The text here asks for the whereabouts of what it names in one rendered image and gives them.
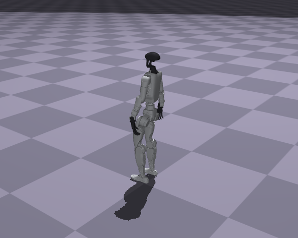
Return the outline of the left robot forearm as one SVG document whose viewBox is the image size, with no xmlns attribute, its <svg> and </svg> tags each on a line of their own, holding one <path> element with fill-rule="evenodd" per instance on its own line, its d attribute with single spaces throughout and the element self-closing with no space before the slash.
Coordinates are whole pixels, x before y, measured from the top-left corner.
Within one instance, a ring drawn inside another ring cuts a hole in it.
<svg viewBox="0 0 298 238">
<path fill-rule="evenodd" d="M 139 110 L 142 107 L 141 106 L 141 101 L 142 101 L 142 97 L 141 96 L 137 96 L 136 97 L 135 104 L 134 104 L 135 106 L 134 106 L 134 108 L 133 108 L 133 110 L 131 112 L 131 115 L 130 115 L 130 117 L 134 117 L 134 120 L 136 119 L 136 116 L 138 115 Z M 130 117 L 129 117 L 129 120 L 130 120 Z"/>
</svg>

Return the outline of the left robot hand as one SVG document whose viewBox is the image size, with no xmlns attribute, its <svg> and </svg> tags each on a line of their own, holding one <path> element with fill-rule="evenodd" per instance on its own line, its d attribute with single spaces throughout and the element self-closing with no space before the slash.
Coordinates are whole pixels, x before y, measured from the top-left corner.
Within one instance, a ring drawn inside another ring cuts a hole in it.
<svg viewBox="0 0 298 238">
<path fill-rule="evenodd" d="M 140 133 L 138 133 L 138 132 L 136 131 L 136 129 L 138 129 L 138 128 L 137 128 L 136 125 L 135 125 L 135 121 L 136 121 L 136 120 L 134 120 L 134 117 L 130 117 L 130 122 L 131 122 L 131 126 L 132 126 L 133 133 L 134 133 L 135 135 L 140 135 Z"/>
</svg>

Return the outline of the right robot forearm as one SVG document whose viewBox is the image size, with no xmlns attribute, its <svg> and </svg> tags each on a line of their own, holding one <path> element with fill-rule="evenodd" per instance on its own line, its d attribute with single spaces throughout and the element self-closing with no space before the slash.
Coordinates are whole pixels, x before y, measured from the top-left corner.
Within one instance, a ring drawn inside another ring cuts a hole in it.
<svg viewBox="0 0 298 238">
<path fill-rule="evenodd" d="M 158 102 L 160 103 L 160 107 L 163 107 L 164 106 L 164 91 L 162 91 L 160 94 L 159 94 L 159 97 L 158 97 Z"/>
</svg>

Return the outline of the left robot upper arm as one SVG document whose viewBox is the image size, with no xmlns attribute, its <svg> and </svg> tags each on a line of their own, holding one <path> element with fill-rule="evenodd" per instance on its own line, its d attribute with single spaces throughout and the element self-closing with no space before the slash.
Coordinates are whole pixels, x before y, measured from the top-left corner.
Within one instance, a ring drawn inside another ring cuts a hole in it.
<svg viewBox="0 0 298 238">
<path fill-rule="evenodd" d="M 150 82 L 151 82 L 150 75 L 145 75 L 141 78 L 141 88 L 140 88 L 140 93 L 141 93 L 140 96 L 142 97 L 141 104 L 144 103 L 144 101 L 145 101 L 148 86 L 149 86 Z"/>
</svg>

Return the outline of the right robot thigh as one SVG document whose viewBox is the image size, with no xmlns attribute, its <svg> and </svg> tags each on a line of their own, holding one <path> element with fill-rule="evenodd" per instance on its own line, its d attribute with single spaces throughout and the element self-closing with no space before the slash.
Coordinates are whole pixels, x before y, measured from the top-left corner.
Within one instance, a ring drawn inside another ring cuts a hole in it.
<svg viewBox="0 0 298 238">
<path fill-rule="evenodd" d="M 155 127 L 154 121 L 157 121 L 158 117 L 159 117 L 159 113 L 157 113 L 156 118 L 150 121 L 148 126 L 145 127 L 145 139 L 146 139 L 147 147 L 150 149 L 156 146 L 156 141 L 152 139 L 152 135 Z"/>
</svg>

